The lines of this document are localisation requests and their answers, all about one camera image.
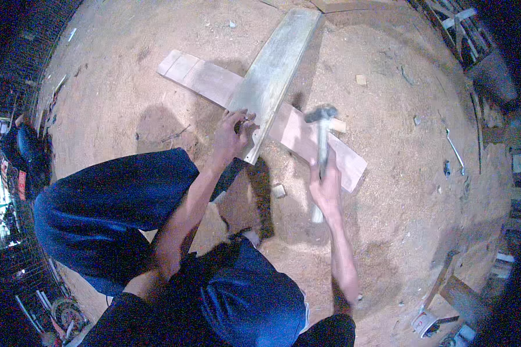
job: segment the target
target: bucket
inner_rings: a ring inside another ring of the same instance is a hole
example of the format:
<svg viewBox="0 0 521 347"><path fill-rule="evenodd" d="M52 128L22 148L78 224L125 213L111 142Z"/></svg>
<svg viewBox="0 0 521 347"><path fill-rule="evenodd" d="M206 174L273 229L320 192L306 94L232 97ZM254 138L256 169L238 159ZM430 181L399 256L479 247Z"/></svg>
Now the bucket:
<svg viewBox="0 0 521 347"><path fill-rule="evenodd" d="M422 339L424 337L424 333L426 333L428 328L430 328L437 320L437 316L433 315L429 311L423 311L415 319L413 319L411 326Z"/></svg>

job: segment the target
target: person's left hand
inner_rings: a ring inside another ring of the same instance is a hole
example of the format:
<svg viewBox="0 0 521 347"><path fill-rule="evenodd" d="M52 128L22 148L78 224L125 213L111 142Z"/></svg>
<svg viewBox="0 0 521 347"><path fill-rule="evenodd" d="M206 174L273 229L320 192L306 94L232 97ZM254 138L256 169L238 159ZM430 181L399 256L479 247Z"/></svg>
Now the person's left hand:
<svg viewBox="0 0 521 347"><path fill-rule="evenodd" d="M250 132L254 129L256 116L254 113L247 113L247 109L236 112L224 111L214 135L214 164L224 169L233 158L241 156L249 142ZM240 122L241 126L236 133L236 124Z"/></svg>

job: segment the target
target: hammer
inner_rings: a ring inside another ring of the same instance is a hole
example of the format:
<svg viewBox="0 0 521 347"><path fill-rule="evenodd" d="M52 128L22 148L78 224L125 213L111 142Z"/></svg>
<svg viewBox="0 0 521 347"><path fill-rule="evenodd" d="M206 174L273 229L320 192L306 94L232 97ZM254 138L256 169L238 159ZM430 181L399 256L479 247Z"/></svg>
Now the hammer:
<svg viewBox="0 0 521 347"><path fill-rule="evenodd" d="M320 167L320 179L326 176L326 164L328 163L328 128L332 118L338 115L338 110L329 104L316 108L305 115L305 122L318 122L318 165ZM324 216L317 205L313 205L311 220L313 223L322 223Z"/></svg>

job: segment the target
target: hammer head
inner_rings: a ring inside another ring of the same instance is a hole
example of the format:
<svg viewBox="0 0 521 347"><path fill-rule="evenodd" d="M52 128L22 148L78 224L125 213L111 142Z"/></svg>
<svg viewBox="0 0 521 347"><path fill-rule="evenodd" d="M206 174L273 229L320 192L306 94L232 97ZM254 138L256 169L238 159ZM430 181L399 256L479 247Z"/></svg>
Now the hammer head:
<svg viewBox="0 0 521 347"><path fill-rule="evenodd" d="M324 104L319 106L313 112L309 112L305 114L305 121L307 123L312 123L314 121L327 120L336 117L338 115L338 110L329 104Z"/></svg>

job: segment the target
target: dirt floor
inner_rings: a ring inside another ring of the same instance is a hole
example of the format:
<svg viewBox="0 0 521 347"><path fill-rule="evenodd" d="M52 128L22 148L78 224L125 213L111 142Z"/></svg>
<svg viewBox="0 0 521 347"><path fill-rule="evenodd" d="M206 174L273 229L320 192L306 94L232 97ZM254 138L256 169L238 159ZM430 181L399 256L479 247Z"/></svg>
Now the dirt floor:
<svg viewBox="0 0 521 347"><path fill-rule="evenodd" d="M39 103L42 108L67 74L50 128L56 177L170 146L185 148L200 169L212 152L222 109L161 77L156 67L171 49L179 49L244 75L290 8L314 9L300 0L274 4L277 8L253 0L85 1L60 39ZM510 208L511 159L505 145L489 145L479 174L467 82L423 15L404 4L325 18L287 101L302 110L335 105L348 126L346 134L336 136L368 163L354 193L343 196L363 295L353 312L357 344L437 345L455 324L419 339L410 322L451 248L462 251L456 275L477 291L485 284ZM77 31L68 42L73 28ZM366 76L366 86L355 82L359 74ZM418 126L415 115L422 119ZM161 142L188 124L181 138ZM465 163L465 176L446 128ZM261 157L260 164L240 174L224 203L209 206L193 247L205 252L226 239L220 214L232 231L253 225L273 232L260 250L306 292L314 324L332 314L332 295L327 229L308 220L309 171L271 140ZM452 163L449 179L445 160ZM276 183L285 186L285 198L270 197L270 185ZM69 269L62 273L96 321L107 307L105 296ZM439 296L430 309L441 318L456 313Z"/></svg>

